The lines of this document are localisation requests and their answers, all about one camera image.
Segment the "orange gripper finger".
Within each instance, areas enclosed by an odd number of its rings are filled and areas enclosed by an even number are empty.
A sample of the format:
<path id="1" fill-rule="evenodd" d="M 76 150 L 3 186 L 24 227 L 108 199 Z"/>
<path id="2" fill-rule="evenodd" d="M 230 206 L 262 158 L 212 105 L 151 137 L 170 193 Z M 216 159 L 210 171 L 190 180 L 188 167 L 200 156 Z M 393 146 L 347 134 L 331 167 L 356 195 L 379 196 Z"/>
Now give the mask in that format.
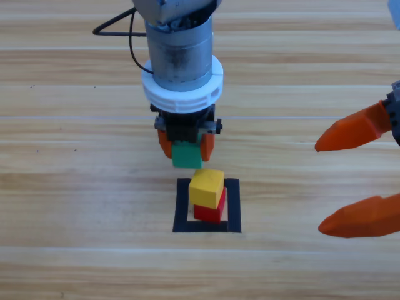
<path id="1" fill-rule="evenodd" d="M 344 206 L 327 217 L 318 230 L 337 238 L 371 238 L 397 233 L 399 194 L 374 196 Z"/>
<path id="2" fill-rule="evenodd" d="M 214 150 L 214 134 L 203 134 L 200 147 L 202 160 L 209 161 Z"/>
<path id="3" fill-rule="evenodd" d="M 167 132 L 158 129 L 157 133 L 161 149 L 168 158 L 172 158 L 173 143 L 168 139 Z"/>
<path id="4" fill-rule="evenodd" d="M 379 139 L 391 130 L 384 101 L 336 121 L 315 144 L 317 152 L 353 149 Z"/>

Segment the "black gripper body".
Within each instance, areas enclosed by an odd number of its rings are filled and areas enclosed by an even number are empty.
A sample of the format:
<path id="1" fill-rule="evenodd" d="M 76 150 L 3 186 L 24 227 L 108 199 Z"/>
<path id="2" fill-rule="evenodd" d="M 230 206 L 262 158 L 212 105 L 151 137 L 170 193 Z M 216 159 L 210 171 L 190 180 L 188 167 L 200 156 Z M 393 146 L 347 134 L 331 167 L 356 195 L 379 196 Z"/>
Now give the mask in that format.
<path id="1" fill-rule="evenodd" d="M 400 81 L 392 83 L 391 86 L 392 91 L 387 94 L 387 99 L 383 101 L 383 104 L 389 116 L 393 138 L 400 146 Z"/>
<path id="2" fill-rule="evenodd" d="M 158 113 L 154 127 L 167 132 L 168 139 L 173 142 L 197 143 L 203 134 L 220 134 L 223 129 L 221 119 L 215 118 L 215 105 L 196 112 L 167 112 L 153 104 L 150 110 Z"/>

